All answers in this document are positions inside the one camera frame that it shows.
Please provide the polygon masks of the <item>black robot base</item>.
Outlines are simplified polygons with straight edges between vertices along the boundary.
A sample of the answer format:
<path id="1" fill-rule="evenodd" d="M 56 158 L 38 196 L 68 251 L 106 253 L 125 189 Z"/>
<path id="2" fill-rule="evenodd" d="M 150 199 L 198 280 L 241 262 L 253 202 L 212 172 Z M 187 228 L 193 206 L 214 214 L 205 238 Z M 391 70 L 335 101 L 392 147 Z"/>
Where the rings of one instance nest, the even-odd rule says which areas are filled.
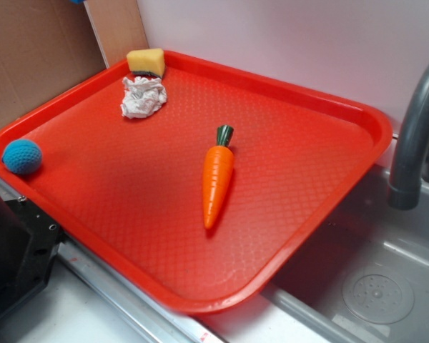
<path id="1" fill-rule="evenodd" d="M 46 288 L 61 236 L 33 201 L 0 196 L 0 319 Z"/>

